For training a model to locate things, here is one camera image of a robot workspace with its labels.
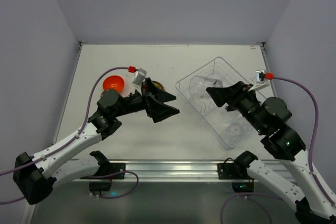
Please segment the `yellow patterned plate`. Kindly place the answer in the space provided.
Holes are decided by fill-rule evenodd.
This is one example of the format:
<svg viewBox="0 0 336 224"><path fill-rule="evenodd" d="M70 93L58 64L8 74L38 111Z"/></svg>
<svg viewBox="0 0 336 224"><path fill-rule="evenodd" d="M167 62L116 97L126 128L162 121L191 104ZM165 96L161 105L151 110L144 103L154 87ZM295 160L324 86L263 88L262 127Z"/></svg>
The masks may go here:
<svg viewBox="0 0 336 224"><path fill-rule="evenodd" d="M157 81L152 81L152 82L158 89L160 89L162 91L165 90L164 86L162 84L160 84L159 82L157 82Z"/></svg>

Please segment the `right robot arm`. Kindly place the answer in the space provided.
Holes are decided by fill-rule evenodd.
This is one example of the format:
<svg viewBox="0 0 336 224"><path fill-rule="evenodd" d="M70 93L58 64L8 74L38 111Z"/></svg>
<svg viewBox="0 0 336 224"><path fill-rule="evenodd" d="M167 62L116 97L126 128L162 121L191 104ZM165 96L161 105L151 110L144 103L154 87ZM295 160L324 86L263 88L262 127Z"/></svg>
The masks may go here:
<svg viewBox="0 0 336 224"><path fill-rule="evenodd" d="M299 134L287 124L292 114L285 101L269 97L260 102L252 86L241 81L226 88L209 87L206 91L218 107L238 111L263 136L261 143L265 150L286 168L295 182L281 177L249 151L240 154L234 164L283 200L300 223L335 223L335 193L314 168Z"/></svg>

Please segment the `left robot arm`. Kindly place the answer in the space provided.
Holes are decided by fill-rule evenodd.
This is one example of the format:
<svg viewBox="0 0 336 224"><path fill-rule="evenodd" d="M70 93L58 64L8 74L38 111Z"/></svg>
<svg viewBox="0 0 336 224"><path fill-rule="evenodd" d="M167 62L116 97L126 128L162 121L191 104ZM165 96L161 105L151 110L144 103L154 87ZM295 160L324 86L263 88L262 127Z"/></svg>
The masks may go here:
<svg viewBox="0 0 336 224"><path fill-rule="evenodd" d="M23 198L35 205L59 185L82 177L105 177L110 163L100 151L76 161L72 158L114 134L122 125L120 116L145 111L158 123L179 114L179 109L168 105L174 100L176 96L156 87L150 78L141 82L139 91L126 97L115 89L104 90L97 101L97 110L85 116L79 129L33 155L19 154L15 159L13 181Z"/></svg>

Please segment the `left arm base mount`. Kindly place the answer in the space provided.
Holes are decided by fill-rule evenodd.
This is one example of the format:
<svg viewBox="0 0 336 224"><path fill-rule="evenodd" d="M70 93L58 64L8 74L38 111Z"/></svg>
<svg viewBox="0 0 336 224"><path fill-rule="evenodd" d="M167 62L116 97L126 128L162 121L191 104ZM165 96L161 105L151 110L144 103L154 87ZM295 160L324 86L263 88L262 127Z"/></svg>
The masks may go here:
<svg viewBox="0 0 336 224"><path fill-rule="evenodd" d="M98 164L98 170L93 175L87 175L82 179L123 179L125 171L125 163L111 163L100 151L92 151L90 154Z"/></svg>

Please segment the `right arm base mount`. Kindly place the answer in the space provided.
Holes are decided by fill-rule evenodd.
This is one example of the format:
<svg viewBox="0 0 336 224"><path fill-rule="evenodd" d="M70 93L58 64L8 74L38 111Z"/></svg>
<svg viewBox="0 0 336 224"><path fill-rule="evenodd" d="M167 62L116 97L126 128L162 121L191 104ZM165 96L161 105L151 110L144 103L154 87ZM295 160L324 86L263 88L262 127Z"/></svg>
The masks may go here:
<svg viewBox="0 0 336 224"><path fill-rule="evenodd" d="M241 165L236 164L231 157L225 159L222 163L217 164L217 173L218 178L221 180L250 179L247 175L246 169Z"/></svg>

